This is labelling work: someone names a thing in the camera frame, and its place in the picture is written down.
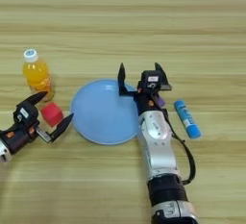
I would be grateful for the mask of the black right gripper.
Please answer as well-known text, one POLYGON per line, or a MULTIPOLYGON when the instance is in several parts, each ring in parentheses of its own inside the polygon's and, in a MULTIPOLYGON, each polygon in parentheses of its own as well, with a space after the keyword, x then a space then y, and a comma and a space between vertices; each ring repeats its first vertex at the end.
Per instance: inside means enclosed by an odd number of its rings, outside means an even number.
POLYGON ((171 90, 167 76, 159 63, 155 63, 155 69, 161 74, 161 82, 139 81, 137 90, 129 91, 125 86, 125 67, 121 63, 117 75, 119 95, 132 96, 137 106, 139 114, 150 111, 161 111, 165 105, 164 100, 160 97, 159 92, 163 90, 171 90))

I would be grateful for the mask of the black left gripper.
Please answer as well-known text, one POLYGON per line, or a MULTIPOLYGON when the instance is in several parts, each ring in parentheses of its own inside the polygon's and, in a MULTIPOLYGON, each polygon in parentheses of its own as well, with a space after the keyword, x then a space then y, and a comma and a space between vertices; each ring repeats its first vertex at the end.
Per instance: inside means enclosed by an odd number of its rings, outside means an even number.
MULTIPOLYGON (((47 91, 38 92, 26 98, 23 104, 35 106, 46 95, 47 91)), ((41 137, 47 143, 54 142, 67 129, 72 118, 73 113, 64 118, 50 135, 39 128, 38 120, 29 125, 21 122, 14 123, 9 129, 0 131, 0 155, 14 155, 37 137, 41 137)))

